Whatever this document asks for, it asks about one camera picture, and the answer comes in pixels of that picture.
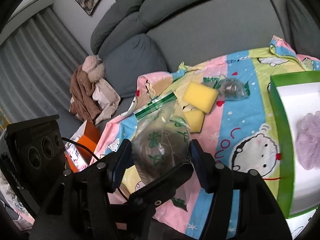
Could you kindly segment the colourful cartoon bed sheet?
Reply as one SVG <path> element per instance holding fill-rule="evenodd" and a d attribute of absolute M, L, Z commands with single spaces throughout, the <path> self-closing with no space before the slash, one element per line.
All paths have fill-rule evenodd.
<path fill-rule="evenodd" d="M 197 139 L 204 151 L 210 153 L 215 161 L 231 167 L 232 150 L 245 142 L 244 150 L 260 137 L 277 146 L 280 153 L 276 121 L 269 100 L 270 76 L 292 72 L 319 70 L 319 59 L 309 55 L 297 54 L 283 39 L 274 36 L 268 48 L 250 49 L 224 55 L 197 64 L 185 66 L 182 62 L 178 71 L 172 74 L 154 72 L 141 75 L 137 80 L 138 97 L 134 97 L 127 112 L 121 113 L 106 123 L 105 129 L 96 146 L 98 157 L 116 151 L 123 139 L 133 139 L 137 130 L 137 120 L 133 111 L 157 96 L 174 92 L 181 107 L 183 94 L 189 83 L 194 81 L 220 81 L 236 78 L 248 81 L 250 96 L 240 101 L 218 99 L 213 110 L 204 117 L 202 131 L 190 135 Z M 213 194 L 200 189 L 196 175 L 185 184 L 191 188 L 187 210 L 174 207 L 171 200 L 156 210 L 155 219 L 182 235 L 200 239 L 204 229 Z"/>

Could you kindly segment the brown and beige clothes pile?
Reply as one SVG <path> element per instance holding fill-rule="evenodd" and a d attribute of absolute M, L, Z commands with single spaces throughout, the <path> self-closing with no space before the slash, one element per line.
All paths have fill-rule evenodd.
<path fill-rule="evenodd" d="M 89 55 L 72 75 L 69 111 L 82 121 L 94 125 L 110 119 L 120 104 L 121 98 L 105 78 L 103 61 Z"/>

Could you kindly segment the clear bag with green print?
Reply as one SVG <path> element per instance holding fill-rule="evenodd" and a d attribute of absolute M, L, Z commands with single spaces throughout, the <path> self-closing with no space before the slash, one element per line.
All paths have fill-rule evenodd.
<path fill-rule="evenodd" d="M 137 120 L 132 155 L 144 185 L 189 160 L 190 126 L 173 92 L 134 113 Z"/>

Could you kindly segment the yellow sponge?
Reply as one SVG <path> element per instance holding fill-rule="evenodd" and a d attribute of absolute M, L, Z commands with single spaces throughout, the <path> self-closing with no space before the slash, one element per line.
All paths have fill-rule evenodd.
<path fill-rule="evenodd" d="M 205 113 L 201 110 L 194 109 L 184 112 L 185 118 L 189 124 L 191 133 L 200 133 L 204 122 Z"/>
<path fill-rule="evenodd" d="M 200 83 L 190 82 L 182 99 L 190 105 L 208 114 L 219 92 L 217 89 L 210 88 Z"/>

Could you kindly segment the grey sofa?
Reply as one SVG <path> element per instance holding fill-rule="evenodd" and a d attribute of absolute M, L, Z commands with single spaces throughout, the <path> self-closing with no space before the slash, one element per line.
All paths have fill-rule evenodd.
<path fill-rule="evenodd" d="M 112 66 L 118 113 L 128 110 L 137 77 L 156 70 L 120 66 L 133 36 L 149 38 L 170 72 L 181 62 L 266 47 L 274 35 L 319 57 L 319 0 L 102 0 L 92 17 L 76 0 L 54 0 L 53 10 L 86 53 Z"/>

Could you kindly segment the purple mesh bath pouf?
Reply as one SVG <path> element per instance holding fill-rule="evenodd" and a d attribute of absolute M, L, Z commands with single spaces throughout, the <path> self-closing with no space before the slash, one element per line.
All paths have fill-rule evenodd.
<path fill-rule="evenodd" d="M 319 170 L 319 111 L 297 122 L 296 155 L 305 170 Z"/>

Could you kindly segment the small clear bag with scrubber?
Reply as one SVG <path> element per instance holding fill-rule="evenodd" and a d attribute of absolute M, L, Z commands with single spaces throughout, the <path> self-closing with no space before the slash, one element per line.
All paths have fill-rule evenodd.
<path fill-rule="evenodd" d="M 233 77 L 204 77 L 202 84 L 217 90 L 217 98 L 224 101 L 239 101 L 249 97 L 251 94 L 248 82 L 242 83 Z"/>

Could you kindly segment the orange box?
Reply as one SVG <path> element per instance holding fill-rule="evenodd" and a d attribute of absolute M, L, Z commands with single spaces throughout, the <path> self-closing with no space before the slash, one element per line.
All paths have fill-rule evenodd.
<path fill-rule="evenodd" d="M 85 121 L 70 139 L 93 153 L 100 139 L 100 133 L 92 123 Z M 93 156 L 88 150 L 71 142 L 65 142 L 65 149 L 67 164 L 73 172 L 80 172 L 89 166 Z"/>

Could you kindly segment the grey curtain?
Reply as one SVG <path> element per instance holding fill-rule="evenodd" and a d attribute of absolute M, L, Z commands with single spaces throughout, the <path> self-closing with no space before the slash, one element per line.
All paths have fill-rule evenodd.
<path fill-rule="evenodd" d="M 87 53 L 46 7 L 1 44 L 1 113 L 10 123 L 71 105 L 71 77 Z"/>

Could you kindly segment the green cardboard box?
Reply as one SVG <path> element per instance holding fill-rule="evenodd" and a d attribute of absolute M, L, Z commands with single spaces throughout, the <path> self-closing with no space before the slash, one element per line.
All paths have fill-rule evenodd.
<path fill-rule="evenodd" d="M 280 147 L 280 182 L 277 202 L 285 218 L 319 206 L 319 168 L 305 169 L 298 160 L 298 123 L 319 111 L 319 72 L 271 76 L 270 102 Z"/>

